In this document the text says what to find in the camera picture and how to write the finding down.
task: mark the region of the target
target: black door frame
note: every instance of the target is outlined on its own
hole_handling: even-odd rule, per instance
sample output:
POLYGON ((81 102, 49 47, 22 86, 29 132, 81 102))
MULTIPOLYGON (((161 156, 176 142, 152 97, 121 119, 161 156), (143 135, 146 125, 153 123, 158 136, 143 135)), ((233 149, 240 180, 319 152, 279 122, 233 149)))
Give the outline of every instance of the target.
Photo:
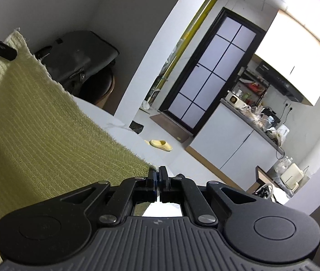
POLYGON ((203 39, 201 40, 200 44, 197 46, 195 52, 190 57, 189 61, 185 65, 184 69, 182 70, 180 76, 175 81, 175 84, 171 88, 170 92, 166 96, 165 100, 161 104, 159 111, 170 116, 176 122, 178 122, 181 126, 186 128, 189 132, 191 132, 194 136, 198 134, 200 129, 205 125, 208 121, 210 116, 213 114, 215 109, 218 107, 220 103, 220 99, 224 98, 228 93, 228 90, 231 90, 238 81, 238 72, 241 67, 246 67, 249 63, 250 59, 252 58, 253 54, 255 53, 256 49, 260 45, 263 37, 265 36, 266 31, 260 28, 259 26, 255 25, 254 23, 250 22, 249 20, 245 19, 244 17, 236 14, 235 12, 223 7, 220 11, 219 15, 216 17, 212 25, 210 26, 209 30, 204 35, 203 39), (246 26, 253 32, 255 32, 255 37, 252 43, 249 45, 248 49, 244 53, 243 57, 240 59, 239 64, 235 67, 233 73, 230 75, 229 79, 226 81, 220 92, 217 94, 213 102, 210 104, 208 109, 205 111, 204 115, 200 118, 198 123, 195 125, 194 128, 189 127, 186 123, 184 123, 181 119, 176 117, 170 111, 168 111, 170 105, 174 101, 175 97, 181 90, 182 86, 185 84, 186 80, 188 79, 189 75, 197 65, 198 61, 200 60, 201 56, 209 46, 210 42, 215 37, 215 34, 218 32, 220 26, 222 25, 223 21, 229 17, 242 25, 246 26))

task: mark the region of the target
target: screw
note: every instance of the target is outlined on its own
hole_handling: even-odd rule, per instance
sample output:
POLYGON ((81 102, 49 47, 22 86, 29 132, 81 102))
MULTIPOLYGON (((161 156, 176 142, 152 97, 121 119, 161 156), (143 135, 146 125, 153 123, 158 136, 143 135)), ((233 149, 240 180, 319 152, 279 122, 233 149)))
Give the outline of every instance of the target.
POLYGON ((113 224, 117 221, 117 217, 114 215, 106 214, 100 216, 99 220, 103 224, 113 224))
POLYGON ((211 224, 214 223, 216 221, 216 218, 212 215, 200 215, 198 217, 198 221, 204 224, 211 224))

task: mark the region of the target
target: white pillar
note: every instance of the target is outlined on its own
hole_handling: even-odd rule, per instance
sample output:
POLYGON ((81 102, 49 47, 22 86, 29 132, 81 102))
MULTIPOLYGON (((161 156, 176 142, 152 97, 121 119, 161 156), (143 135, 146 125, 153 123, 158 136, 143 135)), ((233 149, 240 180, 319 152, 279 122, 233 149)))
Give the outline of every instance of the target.
POLYGON ((162 66, 205 0, 179 0, 152 41, 132 78, 115 117, 130 125, 162 66))

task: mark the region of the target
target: kitchen counter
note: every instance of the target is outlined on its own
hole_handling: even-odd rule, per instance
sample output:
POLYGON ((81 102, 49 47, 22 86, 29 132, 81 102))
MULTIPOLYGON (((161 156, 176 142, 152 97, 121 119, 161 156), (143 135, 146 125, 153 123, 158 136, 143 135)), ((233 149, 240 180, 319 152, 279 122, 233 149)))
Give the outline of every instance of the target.
POLYGON ((285 193, 291 198, 294 196, 294 193, 287 188, 287 186, 284 184, 280 176, 274 171, 273 168, 268 170, 268 172, 265 173, 277 186, 279 186, 285 193))
POLYGON ((281 147, 278 147, 259 127, 257 127, 252 120, 244 116, 240 111, 235 109, 232 105, 230 105, 225 99, 221 99, 220 102, 227 107, 230 111, 232 111, 235 115, 241 118, 245 123, 247 123, 251 128, 253 128, 262 138, 264 138, 272 147, 274 147, 279 152, 279 158, 283 156, 284 150, 281 147))
POLYGON ((283 154, 264 132, 225 100, 221 100, 186 150, 226 184, 244 191, 256 182, 257 166, 268 171, 283 154))

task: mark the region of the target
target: gray bag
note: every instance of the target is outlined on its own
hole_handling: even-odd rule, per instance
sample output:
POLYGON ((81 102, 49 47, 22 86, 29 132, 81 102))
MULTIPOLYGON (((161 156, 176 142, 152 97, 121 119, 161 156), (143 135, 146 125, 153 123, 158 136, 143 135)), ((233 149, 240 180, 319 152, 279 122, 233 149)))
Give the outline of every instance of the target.
POLYGON ((69 32, 35 53, 52 79, 74 96, 92 75, 112 66, 118 55, 114 46, 89 30, 69 32))

